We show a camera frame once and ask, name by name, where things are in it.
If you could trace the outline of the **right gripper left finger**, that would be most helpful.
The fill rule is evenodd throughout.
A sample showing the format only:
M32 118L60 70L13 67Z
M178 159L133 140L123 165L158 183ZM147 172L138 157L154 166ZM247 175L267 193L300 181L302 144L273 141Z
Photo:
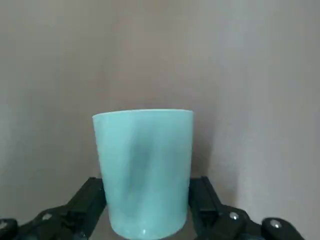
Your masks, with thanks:
M2 240L88 240L107 205L103 181L90 177L65 204L48 208L19 224L14 218L0 220Z

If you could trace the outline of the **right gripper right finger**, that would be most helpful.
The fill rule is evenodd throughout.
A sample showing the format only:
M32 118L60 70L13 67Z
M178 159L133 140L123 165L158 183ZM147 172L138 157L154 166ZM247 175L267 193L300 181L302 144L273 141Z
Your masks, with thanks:
M282 218L266 217L256 223L246 211L222 204L206 176L190 179L188 205L197 240L304 240Z

